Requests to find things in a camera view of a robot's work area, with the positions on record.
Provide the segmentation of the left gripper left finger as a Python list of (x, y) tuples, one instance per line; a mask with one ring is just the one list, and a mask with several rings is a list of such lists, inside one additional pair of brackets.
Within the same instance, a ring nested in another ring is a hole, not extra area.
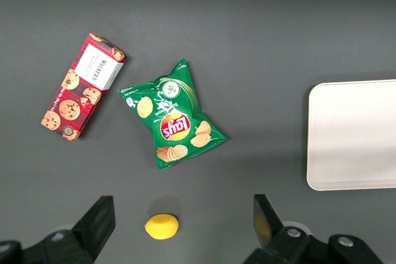
[(71, 229), (52, 232), (24, 249), (1, 242), (1, 263), (94, 263), (116, 226), (112, 196), (101, 196)]

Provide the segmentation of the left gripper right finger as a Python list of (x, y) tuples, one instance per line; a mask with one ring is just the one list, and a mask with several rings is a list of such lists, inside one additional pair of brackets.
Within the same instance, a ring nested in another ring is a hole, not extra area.
[(245, 263), (382, 263), (358, 237), (335, 234), (325, 243), (297, 226), (285, 226), (264, 194), (254, 196), (253, 219), (260, 248)]

